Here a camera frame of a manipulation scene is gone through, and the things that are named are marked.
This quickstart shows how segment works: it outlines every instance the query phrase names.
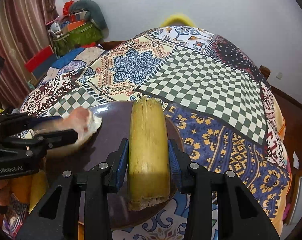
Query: tablecloth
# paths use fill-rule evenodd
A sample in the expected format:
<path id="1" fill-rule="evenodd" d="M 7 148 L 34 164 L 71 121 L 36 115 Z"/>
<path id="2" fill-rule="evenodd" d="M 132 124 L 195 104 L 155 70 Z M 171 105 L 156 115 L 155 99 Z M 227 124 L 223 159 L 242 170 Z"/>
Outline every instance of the tablecloth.
<path id="1" fill-rule="evenodd" d="M 267 80 L 239 48 L 201 28 L 169 26 L 99 54 L 68 60 L 66 71 L 47 77 L 21 111 L 66 117 L 78 106 L 155 97 L 192 161 L 210 171 L 235 171 L 281 233 L 291 179 L 277 129 L 276 120 L 283 118 Z M 60 71 L 54 68 L 50 73 Z M 20 136 L 30 137 L 31 131 Z M 113 239 L 182 239 L 189 201 L 177 192 L 156 216 L 114 231 Z M 212 193 L 212 239 L 218 224 Z"/>

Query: red bag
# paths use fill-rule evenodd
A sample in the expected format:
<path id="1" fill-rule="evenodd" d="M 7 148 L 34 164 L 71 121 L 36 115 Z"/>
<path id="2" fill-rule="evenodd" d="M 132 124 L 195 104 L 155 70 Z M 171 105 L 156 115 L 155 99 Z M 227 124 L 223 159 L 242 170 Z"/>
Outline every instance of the red bag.
<path id="1" fill-rule="evenodd" d="M 71 0 L 69 2 L 66 2 L 63 8 L 63 15 L 68 15 L 69 14 L 69 8 L 74 2 Z"/>

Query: orange box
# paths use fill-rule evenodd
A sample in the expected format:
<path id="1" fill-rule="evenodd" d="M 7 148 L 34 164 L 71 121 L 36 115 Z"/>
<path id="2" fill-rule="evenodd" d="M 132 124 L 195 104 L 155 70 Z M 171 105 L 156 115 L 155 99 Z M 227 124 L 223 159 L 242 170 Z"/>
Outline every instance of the orange box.
<path id="1" fill-rule="evenodd" d="M 85 23 L 86 23 L 86 21 L 77 21 L 77 22 L 69 23 L 67 25 L 68 31 L 70 32 L 70 31 L 74 30 L 75 28 L 82 26 Z"/>
<path id="2" fill-rule="evenodd" d="M 77 20 L 76 20 L 76 14 L 71 14 L 70 17 L 69 17 L 69 20 L 70 20 L 70 23 L 77 22 Z"/>

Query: peeled bamboo shoot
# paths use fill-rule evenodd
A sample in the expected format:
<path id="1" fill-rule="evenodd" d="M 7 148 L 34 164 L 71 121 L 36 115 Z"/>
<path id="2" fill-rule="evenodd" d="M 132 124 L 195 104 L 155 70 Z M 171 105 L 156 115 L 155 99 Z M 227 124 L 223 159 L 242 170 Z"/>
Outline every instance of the peeled bamboo shoot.
<path id="1" fill-rule="evenodd" d="M 133 104 L 127 180 L 130 210 L 159 204 L 170 196 L 166 123 L 154 98 L 142 97 Z"/>

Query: metal screw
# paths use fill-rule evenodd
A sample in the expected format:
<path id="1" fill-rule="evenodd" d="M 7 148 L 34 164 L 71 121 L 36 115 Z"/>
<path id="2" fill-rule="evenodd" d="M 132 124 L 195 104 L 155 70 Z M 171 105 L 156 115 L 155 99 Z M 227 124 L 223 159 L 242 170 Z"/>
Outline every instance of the metal screw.
<path id="1" fill-rule="evenodd" d="M 227 171 L 227 176 L 230 178 L 233 178 L 235 176 L 235 173 L 233 171 Z"/>
<path id="2" fill-rule="evenodd" d="M 26 156 L 27 156 L 27 157 L 33 156 L 33 152 L 32 152 L 32 151 L 26 151 Z"/>
<path id="3" fill-rule="evenodd" d="M 196 170 L 197 168 L 199 168 L 199 165 L 197 163 L 190 163 L 190 168 Z"/>
<path id="4" fill-rule="evenodd" d="M 100 169 L 106 169 L 109 165 L 107 163 L 100 163 L 99 168 Z"/>
<path id="5" fill-rule="evenodd" d="M 72 174 L 71 171 L 64 171 L 64 172 L 62 173 L 63 177 L 65 177 L 65 178 L 70 177 L 71 174 Z"/>

